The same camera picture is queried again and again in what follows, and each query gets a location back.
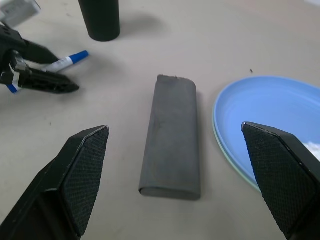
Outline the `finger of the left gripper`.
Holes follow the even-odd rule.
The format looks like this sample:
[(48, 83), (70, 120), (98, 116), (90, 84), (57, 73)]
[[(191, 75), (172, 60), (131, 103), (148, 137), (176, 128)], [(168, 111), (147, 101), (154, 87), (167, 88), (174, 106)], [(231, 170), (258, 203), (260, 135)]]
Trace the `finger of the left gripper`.
[(22, 51), (22, 58), (33, 63), (45, 65), (53, 64), (59, 60), (48, 48), (25, 40), (25, 47)]
[(51, 94), (69, 94), (80, 89), (65, 75), (37, 69), (29, 69), (20, 73), (17, 85), (22, 89)]

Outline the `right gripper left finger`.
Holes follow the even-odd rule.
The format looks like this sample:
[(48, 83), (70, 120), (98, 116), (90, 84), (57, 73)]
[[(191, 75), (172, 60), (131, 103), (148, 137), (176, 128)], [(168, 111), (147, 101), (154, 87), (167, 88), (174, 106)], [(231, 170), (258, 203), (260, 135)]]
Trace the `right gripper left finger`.
[(0, 240), (80, 240), (100, 189), (106, 125), (71, 136), (0, 224)]

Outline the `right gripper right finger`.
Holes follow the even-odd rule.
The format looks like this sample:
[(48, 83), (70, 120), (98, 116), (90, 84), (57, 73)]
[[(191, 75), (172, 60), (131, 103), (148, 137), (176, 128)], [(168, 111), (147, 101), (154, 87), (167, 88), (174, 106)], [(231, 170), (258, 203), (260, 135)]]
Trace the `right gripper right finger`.
[(241, 126), (262, 197), (286, 240), (320, 240), (320, 161), (293, 134)]

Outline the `blue-capped white marker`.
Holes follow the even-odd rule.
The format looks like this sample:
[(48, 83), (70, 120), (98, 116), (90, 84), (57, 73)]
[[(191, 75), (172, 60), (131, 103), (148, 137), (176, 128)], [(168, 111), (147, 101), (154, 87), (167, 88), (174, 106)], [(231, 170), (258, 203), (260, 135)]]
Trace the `blue-capped white marker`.
[[(54, 62), (54, 63), (46, 65), (46, 66), (42, 67), (41, 69), (31, 68), (27, 63), (26, 64), (28, 66), (28, 70), (35, 69), (35, 70), (39, 70), (39, 71), (43, 71), (43, 72), (60, 74), (61, 71), (79, 63), (80, 61), (84, 60), (88, 56), (89, 56), (89, 53), (86, 50), (81, 51), (77, 54), (67, 56), (65, 58), (62, 58), (62, 59)], [(16, 92), (24, 89), (24, 88), (20, 88), (18, 86), (19, 76), (20, 76), (20, 73), (15, 74), (13, 77), (13, 83), (10, 85), (6, 85), (12, 93), (16, 93)]]

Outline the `white paper ball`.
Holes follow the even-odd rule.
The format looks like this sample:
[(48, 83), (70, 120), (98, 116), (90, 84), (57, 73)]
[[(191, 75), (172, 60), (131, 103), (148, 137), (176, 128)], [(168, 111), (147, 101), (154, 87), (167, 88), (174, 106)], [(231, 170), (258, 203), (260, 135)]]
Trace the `white paper ball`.
[(307, 142), (303, 145), (315, 156), (315, 158), (320, 162), (320, 144)]

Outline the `light blue plate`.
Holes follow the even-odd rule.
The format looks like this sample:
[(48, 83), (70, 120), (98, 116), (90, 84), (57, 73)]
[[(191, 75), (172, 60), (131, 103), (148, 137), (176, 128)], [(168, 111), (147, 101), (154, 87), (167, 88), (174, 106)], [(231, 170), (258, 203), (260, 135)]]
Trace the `light blue plate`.
[(219, 93), (215, 127), (223, 148), (257, 184), (241, 130), (243, 122), (280, 129), (302, 143), (320, 144), (320, 87), (281, 76), (252, 76), (227, 85)]

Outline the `grey glasses case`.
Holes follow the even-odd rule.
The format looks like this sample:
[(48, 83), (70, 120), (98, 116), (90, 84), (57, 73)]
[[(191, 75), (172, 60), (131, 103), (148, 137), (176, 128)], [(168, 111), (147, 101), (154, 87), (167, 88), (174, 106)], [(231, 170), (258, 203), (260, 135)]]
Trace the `grey glasses case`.
[(138, 187), (141, 195), (200, 199), (197, 106), (193, 81), (177, 76), (157, 77)]

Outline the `light green plate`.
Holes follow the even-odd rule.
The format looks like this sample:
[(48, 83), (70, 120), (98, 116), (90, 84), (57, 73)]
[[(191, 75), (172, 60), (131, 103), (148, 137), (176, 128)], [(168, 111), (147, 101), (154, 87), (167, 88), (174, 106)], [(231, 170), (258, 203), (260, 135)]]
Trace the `light green plate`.
[(251, 180), (234, 164), (230, 156), (228, 155), (227, 151), (224, 149), (224, 146), (222, 145), (222, 142), (220, 140), (218, 131), (216, 129), (216, 122), (215, 122), (215, 104), (212, 106), (212, 114), (211, 114), (211, 121), (212, 121), (212, 129), (214, 133), (214, 137), (216, 139), (216, 142), (221, 150), (221, 152), (224, 155), (224, 158), (227, 160), (229, 165), (237, 172), (239, 176), (242, 177), (242, 179), (247, 182), (254, 190), (256, 190), (258, 193), (261, 193), (260, 188), (256, 183), (251, 182)]

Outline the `black plastic cup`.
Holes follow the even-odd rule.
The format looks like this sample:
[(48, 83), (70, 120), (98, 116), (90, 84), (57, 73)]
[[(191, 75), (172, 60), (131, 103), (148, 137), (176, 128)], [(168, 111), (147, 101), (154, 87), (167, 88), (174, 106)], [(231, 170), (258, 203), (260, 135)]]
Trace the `black plastic cup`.
[(120, 35), (119, 0), (78, 0), (88, 35), (109, 42)]

